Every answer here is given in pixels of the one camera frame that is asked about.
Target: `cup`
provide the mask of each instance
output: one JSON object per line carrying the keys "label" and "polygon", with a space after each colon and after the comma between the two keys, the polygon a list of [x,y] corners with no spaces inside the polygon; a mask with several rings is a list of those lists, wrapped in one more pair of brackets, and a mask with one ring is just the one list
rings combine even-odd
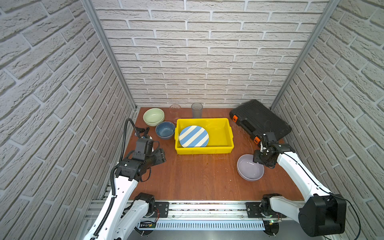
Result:
{"label": "cup", "polygon": [[192,104],[192,118],[201,118],[203,113],[203,105],[201,103]]}
{"label": "cup", "polygon": [[179,119],[180,108],[181,107],[178,104],[169,106],[170,119],[173,123],[177,123],[177,120]]}

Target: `cable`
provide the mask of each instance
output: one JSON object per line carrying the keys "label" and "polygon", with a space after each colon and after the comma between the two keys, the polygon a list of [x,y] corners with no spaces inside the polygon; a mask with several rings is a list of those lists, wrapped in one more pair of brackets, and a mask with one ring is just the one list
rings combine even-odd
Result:
{"label": "cable", "polygon": [[337,198],[343,199],[343,200],[347,201],[347,202],[351,205],[353,211],[354,211],[355,214],[356,214],[356,217],[358,218],[358,222],[359,222],[359,232],[358,232],[356,238],[354,239],[354,240],[356,240],[356,239],[360,236],[360,233],[361,233],[361,222],[360,222],[359,215],[358,215],[358,213],[356,212],[355,208],[353,207],[352,203],[351,203],[348,199],[345,199],[345,198],[343,198],[343,197],[336,196],[336,195],[334,195],[334,194],[332,194],[332,193],[330,193],[330,192],[327,192],[327,191],[323,190],[321,187],[319,187],[319,189],[321,189],[323,192],[326,192],[326,193],[328,193],[329,195],[331,195],[331,196],[333,196],[333,197],[337,197]]}
{"label": "cable", "polygon": [[128,207],[124,208],[124,210],[122,211],[122,215],[121,215],[120,218],[124,217],[124,215],[126,214],[126,213],[125,213],[126,210],[131,209],[131,207],[132,207],[132,205],[133,205],[133,202],[134,202],[134,201],[132,201],[131,204],[130,204]]}
{"label": "cable", "polygon": [[[286,154],[285,152],[283,152],[283,154],[287,155],[288,157],[292,158],[296,163],[298,163],[293,157],[289,156],[289,155]],[[305,172],[305,174],[312,180],[312,182],[313,182],[316,186],[319,186],[319,185],[318,185],[318,184],[317,184],[317,183],[316,183],[316,182],[309,176],[309,174],[304,170],[304,168],[303,168],[300,164],[298,164],[298,165],[299,165],[299,166],[301,167],[301,169]],[[359,222],[359,232],[358,232],[356,238],[354,239],[354,240],[356,240],[356,239],[359,237],[360,233],[361,233],[361,223],[360,223],[359,215],[358,215],[358,213],[356,212],[355,208],[353,207],[352,203],[351,203],[348,199],[345,199],[345,198],[343,198],[343,197],[336,196],[336,195],[334,195],[334,194],[332,194],[332,193],[330,193],[330,192],[327,192],[327,191],[323,190],[321,187],[319,187],[319,189],[322,190],[323,192],[325,192],[325,193],[327,193],[327,194],[333,196],[333,197],[337,197],[337,198],[339,198],[339,199],[345,200],[345,201],[347,201],[347,202],[351,205],[353,211],[354,211],[355,214],[356,214],[356,217],[358,218],[358,222]]]}
{"label": "cable", "polygon": [[144,230],[144,231],[141,231],[139,230],[137,227],[135,227],[135,231],[138,232],[140,235],[142,236],[146,236],[146,235],[149,235],[150,233],[153,232],[153,230]]}
{"label": "cable", "polygon": [[[283,152],[283,154],[287,155],[288,157],[292,158],[292,160],[294,160],[297,164],[299,163],[298,161],[296,161],[296,159],[294,159],[293,157],[289,156],[288,154],[286,154],[285,152]],[[307,171],[300,165],[298,164],[301,169],[305,172],[305,174],[312,180],[312,182],[316,185],[316,186],[319,186],[312,178],[311,176],[307,173]]]}
{"label": "cable", "polygon": [[129,157],[133,152],[135,152],[135,150],[130,151],[130,152],[127,154],[126,157]]}
{"label": "cable", "polygon": [[140,182],[146,182],[149,180],[150,177],[151,177],[151,167],[149,167],[149,176],[148,176],[147,180],[143,181],[143,179],[140,178]]}
{"label": "cable", "polygon": [[122,144],[121,144],[121,153],[120,153],[119,162],[121,162],[122,158],[124,157],[125,141],[126,141],[126,137],[127,137],[127,127],[128,127],[128,122],[131,122],[132,127],[133,127],[133,129],[135,130],[137,137],[138,137],[138,138],[141,138],[140,133],[139,133],[138,129],[137,129],[136,126],[135,126],[135,123],[133,123],[132,119],[127,118],[127,119],[125,120],[125,123],[124,123],[124,131],[123,131],[123,134],[122,134]]}
{"label": "cable", "polygon": [[155,223],[157,223],[157,221],[158,221],[159,218],[160,218],[160,212],[159,212],[158,209],[155,209],[155,212],[157,213],[157,214],[156,214],[156,217],[155,217],[155,221],[149,221],[149,220],[147,220],[147,221],[141,221],[140,224],[141,224],[141,225],[150,225],[150,224],[155,224]]}
{"label": "cable", "polygon": [[111,212],[111,209],[112,209],[112,206],[113,206],[113,203],[115,202],[115,197],[116,197],[116,187],[115,187],[115,181],[114,181],[114,174],[115,174],[115,170],[117,169],[117,165],[114,166],[111,170],[111,174],[109,175],[109,180],[111,181],[111,192],[112,192],[112,197],[111,197],[111,201],[109,202],[109,205],[108,205],[108,208],[104,214],[104,217],[101,219],[101,222],[99,224],[99,226],[96,228],[95,232],[93,233],[94,236],[98,236],[99,235],[99,232],[101,230],[101,228],[103,227],[105,221],[107,220],[108,216],[109,216],[109,213]]}

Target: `brick wall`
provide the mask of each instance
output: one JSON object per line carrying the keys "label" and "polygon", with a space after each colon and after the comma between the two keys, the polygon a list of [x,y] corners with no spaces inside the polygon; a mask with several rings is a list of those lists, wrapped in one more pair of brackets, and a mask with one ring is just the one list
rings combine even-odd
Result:
{"label": "brick wall", "polygon": [[139,106],[269,106],[327,1],[93,0]]}
{"label": "brick wall", "polygon": [[[356,206],[367,239],[384,236],[383,7],[342,0],[275,109],[306,166]],[[357,230],[348,207],[343,237]]]}
{"label": "brick wall", "polygon": [[128,101],[81,1],[0,1],[0,239],[74,239]]}

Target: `black toolbox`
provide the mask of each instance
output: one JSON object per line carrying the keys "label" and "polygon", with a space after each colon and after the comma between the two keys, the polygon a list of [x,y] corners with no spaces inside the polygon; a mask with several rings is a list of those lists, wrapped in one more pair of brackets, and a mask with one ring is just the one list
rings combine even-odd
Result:
{"label": "black toolbox", "polygon": [[257,135],[265,132],[274,132],[276,139],[281,139],[292,131],[285,121],[257,100],[250,100],[234,108],[229,112],[229,116],[256,144],[260,142]]}

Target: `gray plastic cup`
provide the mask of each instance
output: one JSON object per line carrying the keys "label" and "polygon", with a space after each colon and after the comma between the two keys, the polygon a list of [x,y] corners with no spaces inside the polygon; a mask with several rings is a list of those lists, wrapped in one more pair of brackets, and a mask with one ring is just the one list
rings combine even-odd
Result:
{"label": "gray plastic cup", "polygon": [[244,154],[237,161],[237,172],[247,181],[257,181],[264,175],[264,166],[253,162],[253,155]]}
{"label": "gray plastic cup", "polygon": [[201,118],[203,105],[201,103],[192,104],[192,118]]}

